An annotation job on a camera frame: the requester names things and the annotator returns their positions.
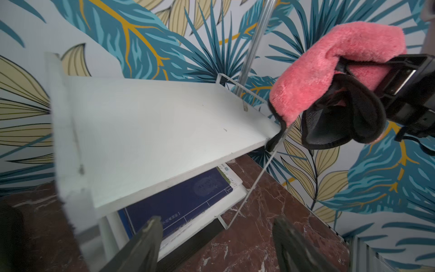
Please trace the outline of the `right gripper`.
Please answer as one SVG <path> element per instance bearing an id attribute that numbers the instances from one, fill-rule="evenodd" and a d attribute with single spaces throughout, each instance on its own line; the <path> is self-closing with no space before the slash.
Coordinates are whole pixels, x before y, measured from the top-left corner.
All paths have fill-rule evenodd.
<path id="1" fill-rule="evenodd" d="M 389 72 L 375 90 L 389 121 L 408 134 L 435 136 L 435 57 L 403 54 L 384 64 Z"/>

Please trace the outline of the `white two-tier bookshelf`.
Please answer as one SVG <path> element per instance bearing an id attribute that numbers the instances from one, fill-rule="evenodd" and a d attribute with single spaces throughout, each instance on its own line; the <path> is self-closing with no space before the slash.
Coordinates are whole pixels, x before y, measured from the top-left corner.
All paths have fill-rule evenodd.
<path id="1" fill-rule="evenodd" d="M 54 53 L 45 64 L 58 198 L 91 272 L 121 250 L 109 215 L 280 131 L 219 82 L 69 76 Z"/>

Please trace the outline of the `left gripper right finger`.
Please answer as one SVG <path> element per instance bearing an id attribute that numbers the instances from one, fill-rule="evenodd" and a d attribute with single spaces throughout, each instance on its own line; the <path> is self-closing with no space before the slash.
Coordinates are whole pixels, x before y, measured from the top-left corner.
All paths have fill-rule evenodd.
<path id="1" fill-rule="evenodd" d="M 276 217 L 272 233 L 281 272 L 337 271 L 336 267 L 317 252 L 287 218 Z"/>

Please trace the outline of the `pink cleaning cloth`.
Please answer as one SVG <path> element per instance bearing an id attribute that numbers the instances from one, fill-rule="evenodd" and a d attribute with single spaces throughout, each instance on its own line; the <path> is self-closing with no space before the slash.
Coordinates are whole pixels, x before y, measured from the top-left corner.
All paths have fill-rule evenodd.
<path id="1" fill-rule="evenodd" d="M 312 150 L 379 139 L 386 113 L 375 91 L 390 71 L 387 62 L 405 52 L 399 27 L 368 22 L 335 26 L 273 85 L 268 106 L 281 129 L 266 150 L 272 151 L 297 119 L 302 144 Z"/>

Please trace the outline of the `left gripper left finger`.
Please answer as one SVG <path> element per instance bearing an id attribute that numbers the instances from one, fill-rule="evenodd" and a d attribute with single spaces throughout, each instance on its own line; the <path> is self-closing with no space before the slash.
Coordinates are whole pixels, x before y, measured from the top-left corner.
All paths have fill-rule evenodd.
<path id="1" fill-rule="evenodd" d="M 153 216 L 103 268 L 103 272 L 155 272 L 163 238 L 161 217 Z"/>

